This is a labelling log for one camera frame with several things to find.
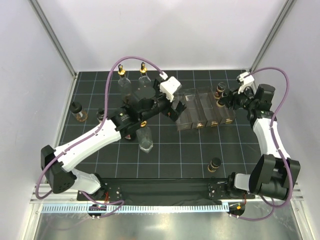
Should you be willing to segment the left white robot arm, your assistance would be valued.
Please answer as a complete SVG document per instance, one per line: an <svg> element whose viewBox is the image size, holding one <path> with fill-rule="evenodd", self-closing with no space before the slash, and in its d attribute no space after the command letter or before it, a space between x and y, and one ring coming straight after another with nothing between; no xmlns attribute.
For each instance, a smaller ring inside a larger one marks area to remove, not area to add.
<svg viewBox="0 0 320 240"><path fill-rule="evenodd" d="M106 194L102 179L95 173L76 169L84 159L101 148L117 142L137 130L146 128L148 119L162 113L176 121L186 109L182 102L172 107L177 87L144 87L129 96L128 102L118 108L96 127L64 145L41 149L41 169L51 187L60 194L75 189L101 200Z"/></svg>

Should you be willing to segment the round amber sauce bottle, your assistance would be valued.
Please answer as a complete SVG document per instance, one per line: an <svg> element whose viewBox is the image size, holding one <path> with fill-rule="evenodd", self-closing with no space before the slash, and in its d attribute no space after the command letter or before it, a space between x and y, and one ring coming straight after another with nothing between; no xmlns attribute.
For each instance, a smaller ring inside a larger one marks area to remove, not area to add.
<svg viewBox="0 0 320 240"><path fill-rule="evenodd" d="M83 106L77 101L72 101L70 103L69 110L78 122L85 122L88 118L87 112L84 110Z"/></svg>

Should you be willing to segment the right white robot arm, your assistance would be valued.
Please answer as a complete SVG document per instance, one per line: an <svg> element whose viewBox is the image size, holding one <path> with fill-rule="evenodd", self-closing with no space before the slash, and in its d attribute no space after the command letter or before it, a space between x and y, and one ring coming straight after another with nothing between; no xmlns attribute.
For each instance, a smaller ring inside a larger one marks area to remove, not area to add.
<svg viewBox="0 0 320 240"><path fill-rule="evenodd" d="M277 119L271 111L275 90L268 84L260 84L256 92L250 86L243 92L238 88L225 89L217 102L218 106L247 111L261 152L251 174L230 175L232 181L225 185L230 198L237 198L243 191L283 201L292 196L301 165L290 157L281 142Z"/></svg>

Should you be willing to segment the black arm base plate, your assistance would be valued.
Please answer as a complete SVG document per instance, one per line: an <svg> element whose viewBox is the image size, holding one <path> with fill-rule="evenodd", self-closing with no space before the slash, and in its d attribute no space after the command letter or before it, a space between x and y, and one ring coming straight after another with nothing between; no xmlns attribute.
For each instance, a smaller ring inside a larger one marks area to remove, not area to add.
<svg viewBox="0 0 320 240"><path fill-rule="evenodd" d="M123 200L126 206L200 206L241 202L255 196L236 190L228 178L104 178L97 201Z"/></svg>

